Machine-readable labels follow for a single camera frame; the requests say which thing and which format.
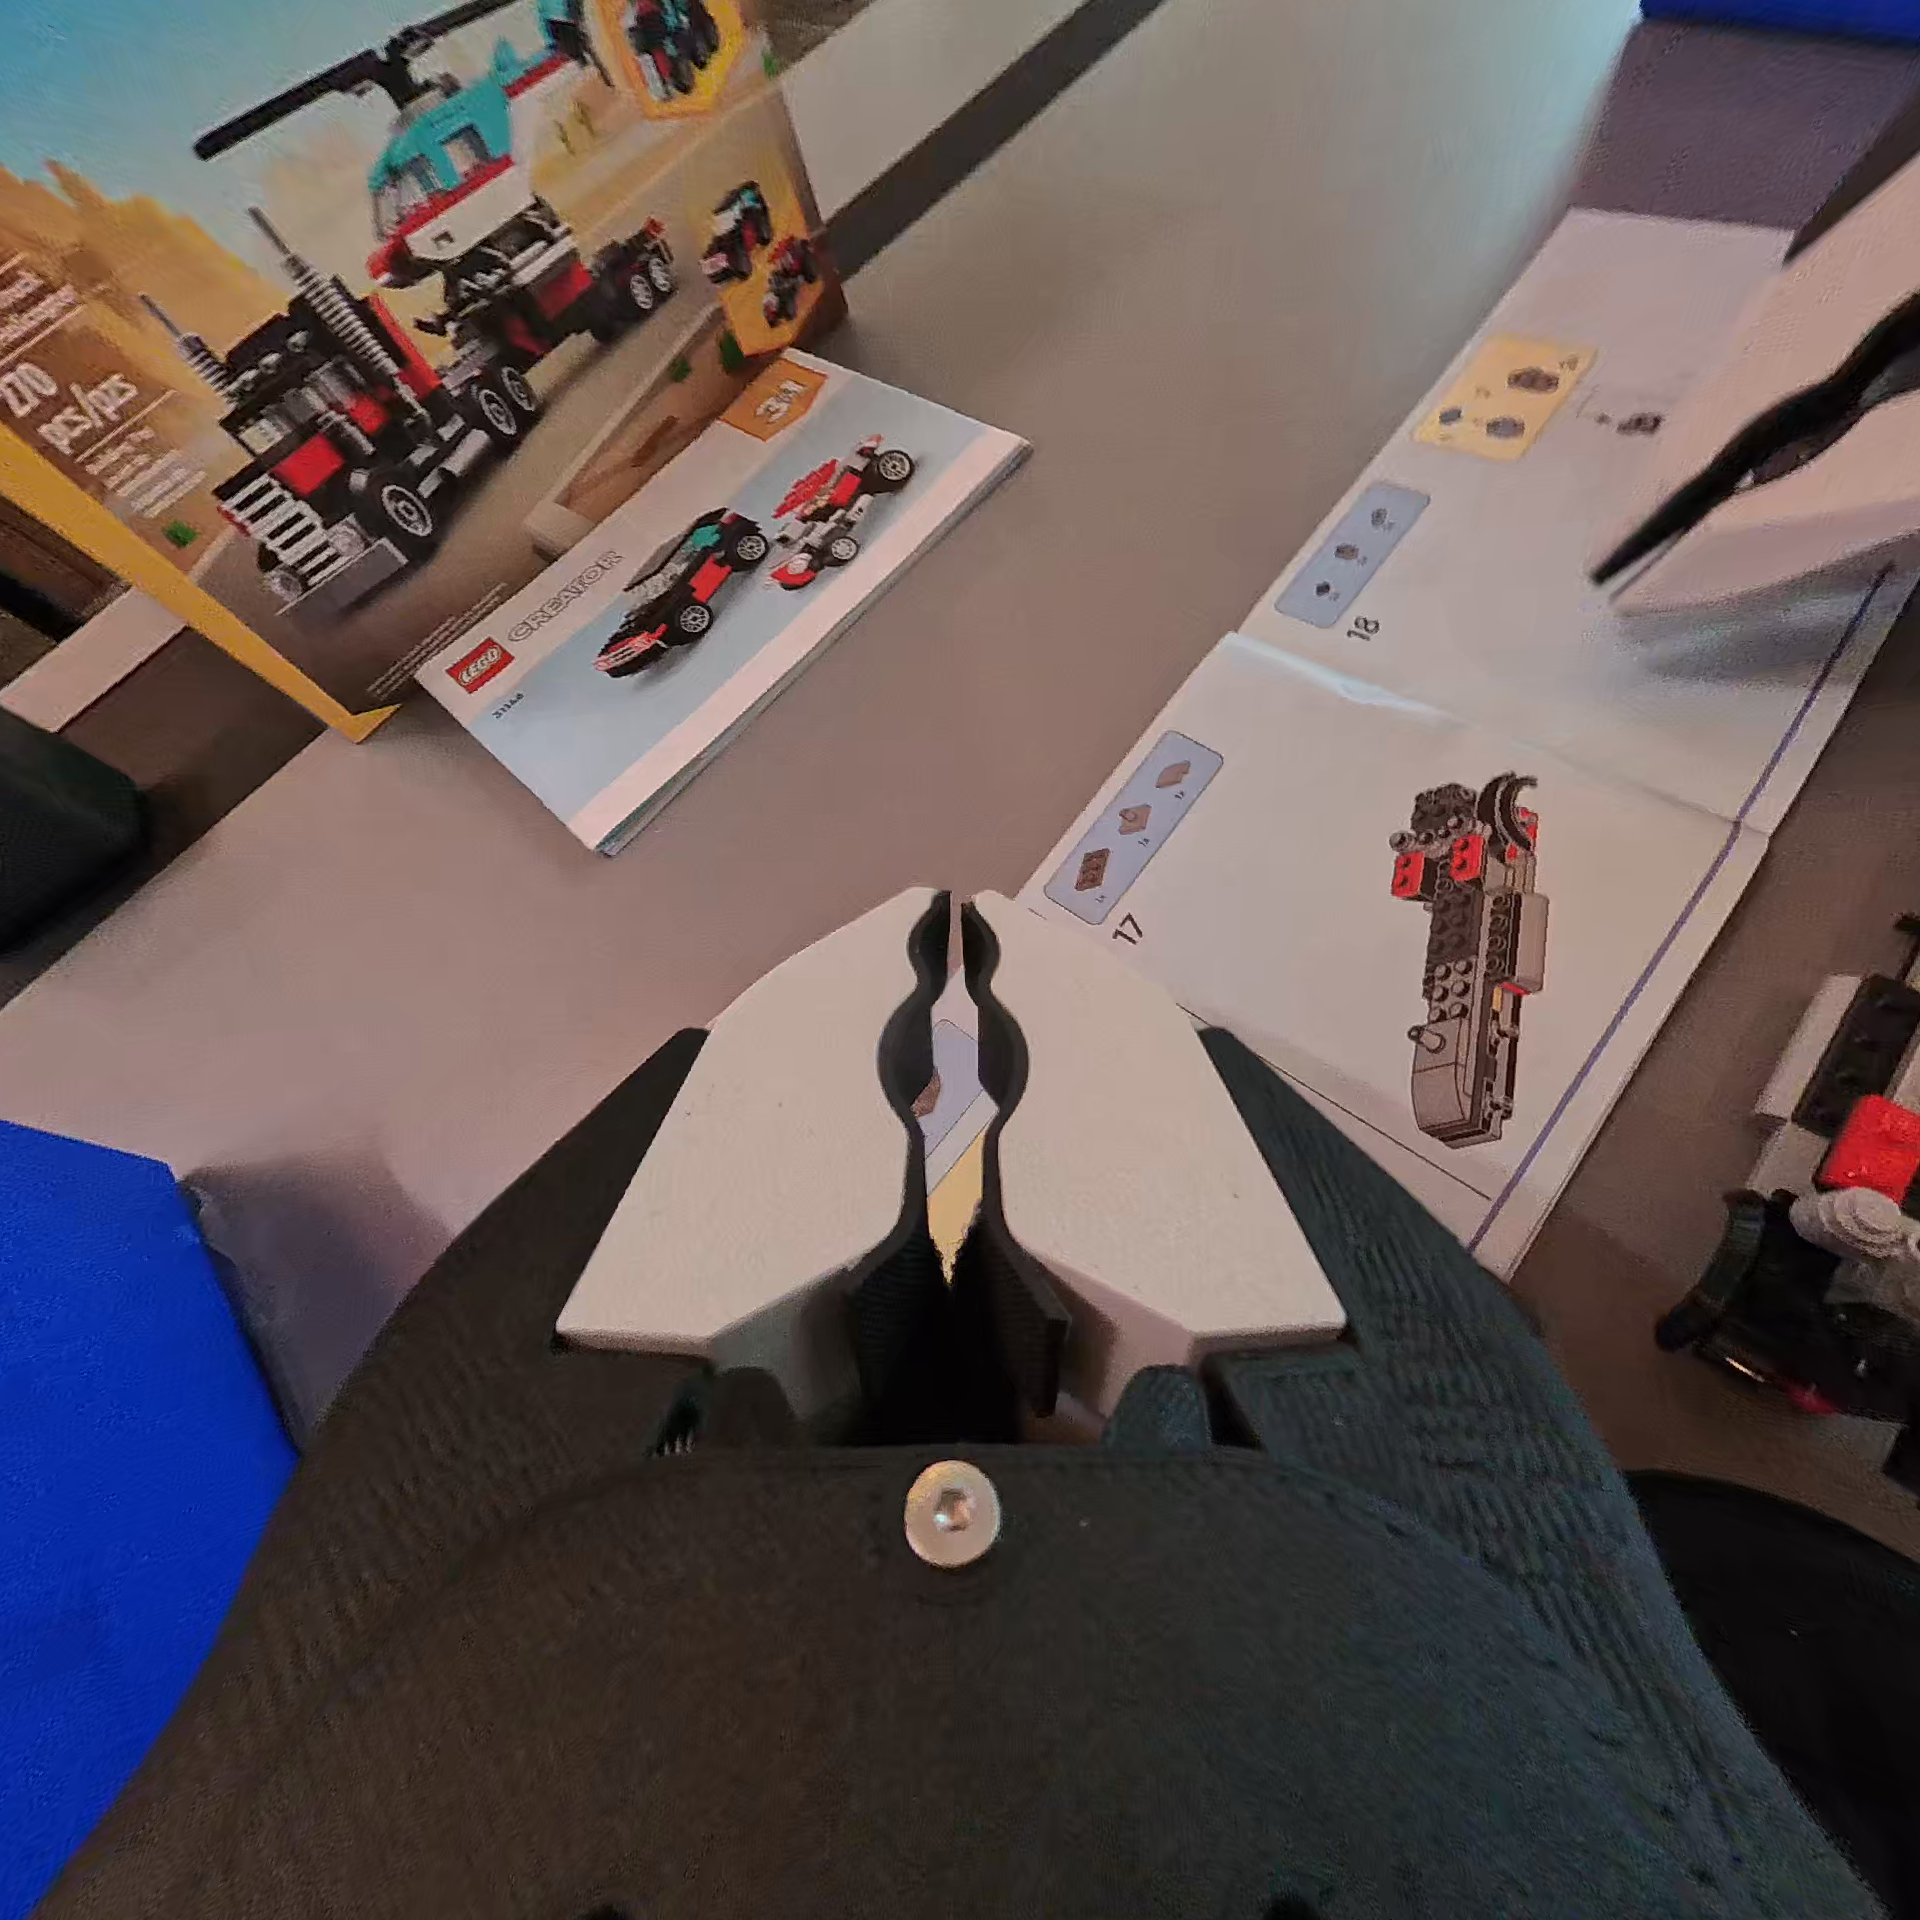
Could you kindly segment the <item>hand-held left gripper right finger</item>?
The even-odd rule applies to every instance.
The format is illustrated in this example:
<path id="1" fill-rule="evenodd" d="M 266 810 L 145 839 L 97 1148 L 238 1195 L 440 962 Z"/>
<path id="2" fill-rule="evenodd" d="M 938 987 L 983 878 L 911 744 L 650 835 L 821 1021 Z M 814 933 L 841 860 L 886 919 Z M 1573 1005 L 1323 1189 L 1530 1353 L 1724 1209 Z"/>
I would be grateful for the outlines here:
<path id="1" fill-rule="evenodd" d="M 1311 1350 L 1339 1303 L 1195 1018 L 1031 908 L 968 898 L 993 1121 L 968 1293 L 1021 1416 L 1108 1420 L 1141 1369 Z"/>

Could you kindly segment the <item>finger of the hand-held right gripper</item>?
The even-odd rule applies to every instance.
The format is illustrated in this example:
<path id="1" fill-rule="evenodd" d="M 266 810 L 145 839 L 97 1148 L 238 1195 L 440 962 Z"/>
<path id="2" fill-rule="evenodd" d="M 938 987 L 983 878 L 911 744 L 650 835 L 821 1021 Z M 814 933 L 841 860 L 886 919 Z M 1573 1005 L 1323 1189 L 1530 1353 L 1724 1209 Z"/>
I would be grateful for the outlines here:
<path id="1" fill-rule="evenodd" d="M 1917 390 L 1819 433 L 1810 457 L 1769 458 L 1691 525 L 1628 563 L 1611 604 L 1637 621 L 1752 614 L 1864 581 L 1917 555 Z"/>
<path id="2" fill-rule="evenodd" d="M 1917 179 L 1882 179 L 1783 260 L 1678 402 L 1591 581 L 1616 586 L 1741 479 L 1810 457 L 1819 433 L 1904 390 L 1917 390 Z"/>

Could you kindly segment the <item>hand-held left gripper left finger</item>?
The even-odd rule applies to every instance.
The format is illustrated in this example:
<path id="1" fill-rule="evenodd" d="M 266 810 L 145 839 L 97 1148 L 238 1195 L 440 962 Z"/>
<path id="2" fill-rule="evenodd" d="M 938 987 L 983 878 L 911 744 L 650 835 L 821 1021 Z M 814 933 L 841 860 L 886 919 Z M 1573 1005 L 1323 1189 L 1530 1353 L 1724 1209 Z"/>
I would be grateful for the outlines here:
<path id="1" fill-rule="evenodd" d="M 927 1221 L 951 896 L 907 888 L 747 987 L 708 1027 L 554 1335 L 767 1369 L 802 1420 L 852 1404 L 852 1288 Z"/>

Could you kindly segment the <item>brick instruction booklet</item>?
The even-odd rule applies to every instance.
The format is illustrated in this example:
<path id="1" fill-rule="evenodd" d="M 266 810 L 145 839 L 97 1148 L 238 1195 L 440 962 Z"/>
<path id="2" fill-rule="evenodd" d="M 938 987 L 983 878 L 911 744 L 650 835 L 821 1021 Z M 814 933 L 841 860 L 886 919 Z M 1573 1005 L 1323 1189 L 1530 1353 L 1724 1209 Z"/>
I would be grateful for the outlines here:
<path id="1" fill-rule="evenodd" d="M 1512 1276 L 1909 602 L 1588 568 L 1788 231 L 1572 212 L 1021 898 L 1229 1027 Z"/>

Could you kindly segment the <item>grey black toy brick model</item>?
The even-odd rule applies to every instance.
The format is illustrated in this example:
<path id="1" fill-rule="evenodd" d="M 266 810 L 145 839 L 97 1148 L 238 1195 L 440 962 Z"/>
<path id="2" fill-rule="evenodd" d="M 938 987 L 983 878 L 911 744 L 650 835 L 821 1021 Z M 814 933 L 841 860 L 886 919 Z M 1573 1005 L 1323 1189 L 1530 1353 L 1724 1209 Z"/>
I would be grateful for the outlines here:
<path id="1" fill-rule="evenodd" d="M 1894 972 L 1828 972 L 1752 1114 L 1724 1234 L 1657 1318 L 1663 1353 L 1917 1449 L 1917 916 Z"/>

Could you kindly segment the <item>closed light blue instruction booklet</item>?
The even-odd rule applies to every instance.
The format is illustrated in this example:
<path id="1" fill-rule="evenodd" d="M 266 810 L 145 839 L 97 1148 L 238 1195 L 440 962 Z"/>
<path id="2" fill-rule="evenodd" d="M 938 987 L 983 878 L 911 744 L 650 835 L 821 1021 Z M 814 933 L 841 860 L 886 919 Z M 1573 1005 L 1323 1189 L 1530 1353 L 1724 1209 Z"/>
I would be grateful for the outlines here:
<path id="1" fill-rule="evenodd" d="M 785 348 L 416 686 L 611 857 L 1025 457 Z"/>

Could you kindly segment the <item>dark grey case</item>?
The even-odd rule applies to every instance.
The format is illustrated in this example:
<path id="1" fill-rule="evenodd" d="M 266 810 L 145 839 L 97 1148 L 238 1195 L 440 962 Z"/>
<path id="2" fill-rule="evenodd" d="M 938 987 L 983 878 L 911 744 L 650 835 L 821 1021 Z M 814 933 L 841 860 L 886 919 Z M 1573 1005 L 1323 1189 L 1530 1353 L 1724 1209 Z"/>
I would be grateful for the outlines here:
<path id="1" fill-rule="evenodd" d="M 122 873 L 150 839 L 140 789 L 3 708 L 3 951 Z"/>

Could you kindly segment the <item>yellow toy brick set box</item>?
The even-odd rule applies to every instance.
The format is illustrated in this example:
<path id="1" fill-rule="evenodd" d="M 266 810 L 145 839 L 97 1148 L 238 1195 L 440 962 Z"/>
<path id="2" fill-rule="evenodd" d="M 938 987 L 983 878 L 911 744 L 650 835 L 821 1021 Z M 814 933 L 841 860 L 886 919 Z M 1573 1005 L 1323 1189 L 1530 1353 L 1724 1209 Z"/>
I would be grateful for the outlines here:
<path id="1" fill-rule="evenodd" d="M 3 5 L 3 505 L 326 729 L 844 311 L 756 5 Z"/>

